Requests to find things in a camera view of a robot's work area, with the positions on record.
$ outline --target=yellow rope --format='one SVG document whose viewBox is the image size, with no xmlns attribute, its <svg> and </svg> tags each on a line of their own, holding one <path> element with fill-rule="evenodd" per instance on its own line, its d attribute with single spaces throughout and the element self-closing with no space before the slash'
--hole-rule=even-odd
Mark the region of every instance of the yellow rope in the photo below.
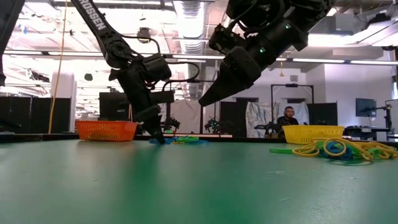
<svg viewBox="0 0 398 224">
<path fill-rule="evenodd" d="M 58 83 L 60 81 L 61 64 L 62 64 L 62 58 L 63 58 L 63 46 L 65 45 L 65 27 L 66 27 L 66 24 L 67 24 L 67 8 L 68 8 L 68 0 L 65 0 L 65 11 L 63 12 L 61 56 L 60 56 L 60 64 L 58 66 L 57 81 L 55 82 L 54 95 L 52 97 L 52 102 L 51 102 L 50 121 L 49 121 L 49 134 L 51 134 L 52 120 L 53 120 L 53 114 L 54 114 L 54 108 L 55 108 L 55 99 L 57 98 Z"/>
<path fill-rule="evenodd" d="M 374 156 L 369 152 L 370 149 L 378 149 L 380 151 L 379 157 L 381 159 L 389 159 L 389 158 L 397 158 L 398 151 L 395 148 L 387 146 L 385 144 L 381 144 L 378 142 L 352 142 L 345 139 L 340 138 L 316 138 L 312 139 L 312 143 L 306 146 L 293 149 L 293 154 L 303 157 L 317 157 L 320 154 L 320 149 L 317 147 L 317 143 L 319 141 L 323 141 L 323 150 L 326 154 L 332 157 L 339 157 L 346 153 L 347 146 L 354 147 L 357 149 L 362 156 L 363 159 L 367 161 L 372 161 Z M 341 152 L 333 153 L 327 149 L 327 145 L 329 142 L 338 142 L 343 146 Z"/>
</svg>

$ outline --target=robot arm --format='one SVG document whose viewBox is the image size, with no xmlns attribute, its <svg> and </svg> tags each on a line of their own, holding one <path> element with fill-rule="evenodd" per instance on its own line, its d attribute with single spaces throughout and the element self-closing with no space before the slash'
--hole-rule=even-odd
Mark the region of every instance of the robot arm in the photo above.
<svg viewBox="0 0 398 224">
<path fill-rule="evenodd" d="M 226 13 L 234 21 L 228 27 L 218 25 L 209 41 L 213 50 L 226 57 L 219 77 L 199 103 L 208 106 L 250 88 L 289 47 L 304 49 L 309 30 L 334 3 L 335 0 L 229 0 Z M 233 32 L 236 24 L 244 31 L 244 38 Z"/>
<path fill-rule="evenodd" d="M 6 4 L 11 5 L 9 8 L 13 8 L 12 12 L 2 11 L 6 15 L 11 14 L 11 16 L 6 16 L 9 18 L 6 21 L 6 28 L 14 28 L 24 2 L 25 0 L 6 2 Z M 77 11 L 95 35 L 106 63 L 110 67 L 117 69 L 111 70 L 109 80 L 117 79 L 120 83 L 128 101 L 134 108 L 134 120 L 142 123 L 142 127 L 149 134 L 155 137 L 160 143 L 164 143 L 164 137 L 160 128 L 160 107 L 156 104 L 160 102 L 151 97 L 149 87 L 153 87 L 160 80 L 164 81 L 171 77 L 171 71 L 167 62 L 161 56 L 160 52 L 150 57 L 143 57 L 138 52 L 133 51 L 126 41 L 124 41 L 123 37 L 125 36 L 117 33 L 106 22 L 104 15 L 100 13 L 92 0 L 71 0 L 71 2 L 75 5 Z M 14 10 L 16 7 L 12 7 L 12 4 L 14 6 L 18 5 L 17 10 Z M 12 29 L 7 30 L 10 32 L 5 36 L 5 43 L 11 37 Z M 163 97 L 162 100 L 170 101 L 170 99 L 166 98 Z"/>
</svg>

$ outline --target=green table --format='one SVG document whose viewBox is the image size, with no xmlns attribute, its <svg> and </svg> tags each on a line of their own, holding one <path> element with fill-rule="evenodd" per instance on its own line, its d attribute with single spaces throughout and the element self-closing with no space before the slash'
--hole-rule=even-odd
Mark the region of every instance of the green table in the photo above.
<svg viewBox="0 0 398 224">
<path fill-rule="evenodd" d="M 396 223 L 398 161 L 270 154 L 285 144 L 0 144 L 0 223 Z"/>
</svg>

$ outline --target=white pillar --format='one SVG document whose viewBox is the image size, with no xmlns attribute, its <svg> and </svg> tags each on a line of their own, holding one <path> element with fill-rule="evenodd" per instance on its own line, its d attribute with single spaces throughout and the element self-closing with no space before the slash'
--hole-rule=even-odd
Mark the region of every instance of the white pillar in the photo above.
<svg viewBox="0 0 398 224">
<path fill-rule="evenodd" d="M 51 96 L 55 93 L 55 85 L 57 84 L 58 70 L 54 71 L 51 79 Z M 76 94 L 77 82 L 75 74 L 68 71 L 66 68 L 61 69 L 60 78 L 58 81 L 56 98 L 70 98 L 70 113 L 69 113 L 69 131 L 75 132 L 75 114 L 76 114 Z"/>
</svg>

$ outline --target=man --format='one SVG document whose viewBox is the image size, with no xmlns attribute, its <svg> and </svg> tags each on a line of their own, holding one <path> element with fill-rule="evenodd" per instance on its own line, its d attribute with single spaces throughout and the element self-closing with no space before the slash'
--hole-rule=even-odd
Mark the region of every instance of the man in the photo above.
<svg viewBox="0 0 398 224">
<path fill-rule="evenodd" d="M 281 116 L 277 120 L 279 125 L 299 125 L 299 122 L 293 117 L 294 109 L 291 106 L 287 106 L 284 111 L 285 116 Z"/>
</svg>

